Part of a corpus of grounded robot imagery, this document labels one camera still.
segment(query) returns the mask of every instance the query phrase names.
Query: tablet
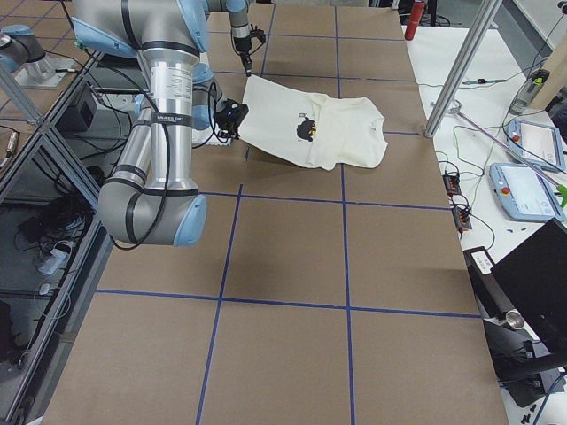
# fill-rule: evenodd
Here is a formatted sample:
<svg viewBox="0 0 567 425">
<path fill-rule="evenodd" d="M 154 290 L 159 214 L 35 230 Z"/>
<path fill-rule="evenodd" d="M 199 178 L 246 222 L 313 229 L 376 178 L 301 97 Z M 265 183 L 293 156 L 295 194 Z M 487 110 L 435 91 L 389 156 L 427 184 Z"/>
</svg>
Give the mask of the tablet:
<svg viewBox="0 0 567 425">
<path fill-rule="evenodd" d="M 509 137 L 519 136 L 516 143 L 509 138 L 507 138 L 506 143 L 512 151 L 531 164 L 548 171 L 557 172 L 557 168 L 565 170 L 563 139 L 557 127 L 516 119 L 508 124 L 506 133 Z"/>
<path fill-rule="evenodd" d="M 512 220 L 566 220 L 549 184 L 527 166 L 492 164 L 489 174 L 494 193 Z"/>
</svg>

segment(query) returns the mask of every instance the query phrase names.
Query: white label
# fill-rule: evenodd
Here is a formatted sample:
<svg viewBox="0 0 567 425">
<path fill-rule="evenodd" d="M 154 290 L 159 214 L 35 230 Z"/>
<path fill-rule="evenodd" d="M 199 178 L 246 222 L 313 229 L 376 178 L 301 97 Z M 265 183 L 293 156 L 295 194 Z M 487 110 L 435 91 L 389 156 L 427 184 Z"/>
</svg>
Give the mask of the white label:
<svg viewBox="0 0 567 425">
<path fill-rule="evenodd" d="M 190 72 L 175 68 L 151 69 L 151 91 L 156 99 L 174 99 L 190 102 L 193 77 Z"/>
<path fill-rule="evenodd" d="M 490 274 L 493 268 L 492 261 L 486 256 L 484 251 L 473 252 L 472 259 L 477 263 L 478 268 L 482 274 Z"/>
</svg>

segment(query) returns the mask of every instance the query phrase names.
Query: cardboard table surface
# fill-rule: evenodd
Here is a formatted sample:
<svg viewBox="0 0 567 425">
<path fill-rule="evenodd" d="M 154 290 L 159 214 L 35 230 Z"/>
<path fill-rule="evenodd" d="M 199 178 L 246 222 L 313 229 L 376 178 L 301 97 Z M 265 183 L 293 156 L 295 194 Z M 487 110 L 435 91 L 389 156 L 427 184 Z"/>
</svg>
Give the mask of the cardboard table surface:
<svg viewBox="0 0 567 425">
<path fill-rule="evenodd" d="M 202 240 L 114 250 L 43 423 L 506 424 L 396 13 L 250 16 L 268 34 L 255 73 L 377 105 L 383 164 L 195 151 Z M 240 99 L 228 17 L 209 24 L 211 66 Z"/>
</svg>

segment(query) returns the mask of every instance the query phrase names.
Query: red bottle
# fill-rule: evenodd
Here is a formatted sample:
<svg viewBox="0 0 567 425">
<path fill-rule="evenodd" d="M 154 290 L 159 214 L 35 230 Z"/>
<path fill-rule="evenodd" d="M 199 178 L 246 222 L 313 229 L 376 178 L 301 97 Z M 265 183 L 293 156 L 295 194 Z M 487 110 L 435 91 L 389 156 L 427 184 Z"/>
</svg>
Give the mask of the red bottle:
<svg viewBox="0 0 567 425">
<path fill-rule="evenodd" d="M 405 38 L 406 40 L 413 40 L 416 35 L 417 26 L 422 20 L 423 10 L 425 9 L 424 0 L 415 0 L 409 15 L 408 26 L 406 27 Z"/>
</svg>

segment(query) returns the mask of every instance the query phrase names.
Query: cartoon graphic on t-shirt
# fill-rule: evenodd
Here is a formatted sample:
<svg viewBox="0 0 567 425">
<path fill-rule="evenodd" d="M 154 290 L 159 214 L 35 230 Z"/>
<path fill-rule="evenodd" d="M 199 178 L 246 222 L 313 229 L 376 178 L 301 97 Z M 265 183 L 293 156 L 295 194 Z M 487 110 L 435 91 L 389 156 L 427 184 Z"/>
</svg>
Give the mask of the cartoon graphic on t-shirt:
<svg viewBox="0 0 567 425">
<path fill-rule="evenodd" d="M 303 121 L 301 121 L 298 125 L 298 130 L 297 130 L 298 137 L 300 139 L 308 140 L 309 142 L 312 142 L 313 135 L 317 131 L 317 128 L 315 126 L 315 121 L 310 120 L 305 113 L 300 113 L 299 117 L 303 118 Z"/>
</svg>

